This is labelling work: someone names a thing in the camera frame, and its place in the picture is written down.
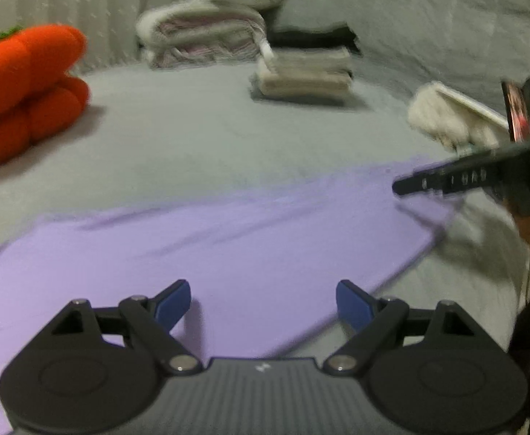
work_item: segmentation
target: white fluffy object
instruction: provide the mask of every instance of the white fluffy object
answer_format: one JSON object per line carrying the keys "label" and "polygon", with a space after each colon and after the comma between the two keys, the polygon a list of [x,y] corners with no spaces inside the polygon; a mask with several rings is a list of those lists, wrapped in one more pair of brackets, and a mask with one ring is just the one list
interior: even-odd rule
{"label": "white fluffy object", "polygon": [[440,82],[418,90],[408,122],[450,149],[467,144],[492,148],[509,138],[504,116]]}

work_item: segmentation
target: silver screw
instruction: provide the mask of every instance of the silver screw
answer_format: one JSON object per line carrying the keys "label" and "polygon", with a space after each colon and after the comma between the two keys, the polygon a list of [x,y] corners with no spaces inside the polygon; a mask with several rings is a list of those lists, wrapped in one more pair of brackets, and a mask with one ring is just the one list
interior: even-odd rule
{"label": "silver screw", "polygon": [[168,364],[176,371],[189,371],[196,368],[198,360],[191,355],[177,355]]}
{"label": "silver screw", "polygon": [[337,371],[349,371],[358,364],[357,360],[349,355],[334,355],[329,359],[328,363]]}

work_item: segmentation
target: triangular cutout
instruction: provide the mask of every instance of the triangular cutout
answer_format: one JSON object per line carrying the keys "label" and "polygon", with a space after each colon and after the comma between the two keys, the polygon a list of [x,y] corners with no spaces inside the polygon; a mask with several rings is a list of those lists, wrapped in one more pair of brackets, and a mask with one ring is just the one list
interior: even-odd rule
{"label": "triangular cutout", "polygon": [[53,335],[81,334],[84,331],[80,311],[71,311],[55,328]]}
{"label": "triangular cutout", "polygon": [[447,335],[474,336],[474,332],[455,312],[447,312],[444,316],[443,332]]}

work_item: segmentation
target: stack of folded cloth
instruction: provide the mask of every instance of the stack of folded cloth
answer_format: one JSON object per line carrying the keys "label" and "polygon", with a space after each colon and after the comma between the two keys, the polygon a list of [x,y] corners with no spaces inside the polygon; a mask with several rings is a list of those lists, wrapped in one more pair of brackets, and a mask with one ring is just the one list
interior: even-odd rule
{"label": "stack of folded cloth", "polygon": [[301,104],[344,104],[351,95],[351,51],[359,50],[349,40],[332,38],[337,30],[343,32],[338,28],[315,34],[268,34],[269,41],[260,46],[252,97]]}
{"label": "stack of folded cloth", "polygon": [[0,164],[79,118],[90,91],[66,71],[85,49],[86,37],[71,26],[0,35]]}
{"label": "stack of folded cloth", "polygon": [[175,0],[144,12],[136,33],[151,68],[254,60],[265,40],[260,11],[283,0]]}

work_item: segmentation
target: gray bed sheet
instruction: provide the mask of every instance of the gray bed sheet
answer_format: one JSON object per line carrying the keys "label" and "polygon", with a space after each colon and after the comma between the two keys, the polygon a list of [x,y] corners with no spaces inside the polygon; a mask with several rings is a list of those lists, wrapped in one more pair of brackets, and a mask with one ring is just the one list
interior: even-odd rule
{"label": "gray bed sheet", "polygon": [[[0,167],[0,244],[50,213],[278,185],[416,154],[449,156],[406,123],[418,78],[363,59],[357,74],[376,80],[358,75],[350,107],[309,108],[253,101],[253,71],[251,63],[178,72],[134,65],[87,75],[93,95],[85,116]],[[508,215],[475,193],[448,236],[380,294],[426,308],[455,300],[506,347],[526,253]],[[335,325],[312,337],[292,354],[321,360],[346,333]]]}

